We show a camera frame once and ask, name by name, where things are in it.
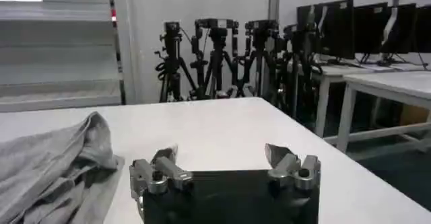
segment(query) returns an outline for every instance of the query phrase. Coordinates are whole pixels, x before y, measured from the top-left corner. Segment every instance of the gray towel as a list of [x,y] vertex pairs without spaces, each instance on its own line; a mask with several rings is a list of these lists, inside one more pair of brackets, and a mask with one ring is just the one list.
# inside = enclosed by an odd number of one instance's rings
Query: gray towel
[[124,159],[112,154],[108,125],[95,112],[0,143],[0,165],[0,223],[102,223]]

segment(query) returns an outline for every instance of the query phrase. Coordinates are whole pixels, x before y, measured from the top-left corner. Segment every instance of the monitor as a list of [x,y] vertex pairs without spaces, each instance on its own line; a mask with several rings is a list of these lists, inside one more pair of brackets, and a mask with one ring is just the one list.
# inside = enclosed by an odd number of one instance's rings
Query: monitor
[[355,51],[378,54],[383,41],[383,31],[389,20],[388,3],[355,7]]
[[416,9],[412,52],[431,53],[431,5]]
[[388,40],[382,45],[381,52],[388,54],[407,54],[413,42],[413,27],[416,17],[416,4],[399,5],[388,8],[392,13],[397,8],[397,20],[393,24]]
[[342,0],[297,8],[298,30],[305,28],[314,6],[314,21],[320,28],[321,40],[316,53],[355,59],[354,1]]

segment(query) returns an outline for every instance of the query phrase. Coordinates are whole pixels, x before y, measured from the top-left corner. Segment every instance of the table surface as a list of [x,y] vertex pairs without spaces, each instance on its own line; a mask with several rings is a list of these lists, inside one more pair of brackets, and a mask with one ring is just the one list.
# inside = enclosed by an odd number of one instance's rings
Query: table surface
[[361,74],[361,73],[372,73],[374,70],[372,69],[361,69],[358,67],[349,67],[342,65],[330,65],[330,66],[322,66],[322,71],[324,75],[327,76],[343,76],[349,74]]
[[76,124],[99,111],[125,167],[105,223],[141,223],[128,165],[178,144],[186,170],[269,169],[266,143],[322,163],[319,223],[431,223],[431,213],[259,98],[0,114],[0,141]]
[[379,87],[431,100],[431,72],[429,71],[346,75],[344,78],[347,82]]

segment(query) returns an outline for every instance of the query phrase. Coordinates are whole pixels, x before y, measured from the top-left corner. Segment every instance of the shelf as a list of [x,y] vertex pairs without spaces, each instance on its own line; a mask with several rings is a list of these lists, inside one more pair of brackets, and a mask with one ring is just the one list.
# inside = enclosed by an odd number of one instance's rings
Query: shelf
[[7,85],[0,93],[0,112],[121,104],[119,81]]
[[111,22],[108,3],[0,3],[0,21]]

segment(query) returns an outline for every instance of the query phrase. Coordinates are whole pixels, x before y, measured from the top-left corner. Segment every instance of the desk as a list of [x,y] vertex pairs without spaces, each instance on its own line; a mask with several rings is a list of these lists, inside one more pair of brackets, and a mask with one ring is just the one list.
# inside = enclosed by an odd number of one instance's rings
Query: desk
[[328,107],[329,88],[332,83],[344,82],[344,75],[360,74],[360,73],[372,73],[373,69],[361,69],[357,67],[347,66],[323,66],[323,74],[313,74],[314,79],[318,79],[321,84],[319,88],[319,102],[317,104],[317,119],[316,128],[314,132],[317,136],[323,137],[325,131],[326,113]]
[[[409,126],[384,128],[380,130],[350,134],[357,91],[371,94],[378,98],[386,98],[402,102],[404,104],[431,109],[431,72],[416,71],[346,75],[344,78],[347,86],[344,94],[343,109],[341,111],[339,134],[338,137],[325,139],[330,143],[336,141],[337,148],[339,150],[346,152],[347,145],[350,141],[363,141],[365,139],[400,135],[408,132],[431,129],[430,115],[428,117],[428,122],[423,124],[413,124]],[[410,149],[426,149],[429,146],[431,146],[431,137],[425,136],[421,141],[413,140],[409,143],[386,146],[355,158],[364,159],[370,156],[402,152]]]
[[265,143],[322,163],[319,223],[431,223],[431,213],[259,98],[0,114],[1,140],[75,124],[90,112],[107,120],[125,167],[105,223],[141,223],[128,165],[178,144],[187,170],[269,169]]
[[[345,82],[345,79],[343,78],[344,75],[384,73],[393,71],[418,71],[424,69],[423,66],[417,66],[407,63],[393,64],[390,67],[379,67],[377,65],[360,66],[362,68],[339,65],[323,66],[322,75],[313,75],[313,78],[319,80],[321,83],[319,88],[319,102],[317,105],[316,128],[314,130],[314,133],[316,133],[316,135],[318,135],[319,137],[323,137],[323,133],[325,132],[329,88],[331,87],[332,83]],[[373,112],[372,116],[374,118],[376,116],[376,113]]]

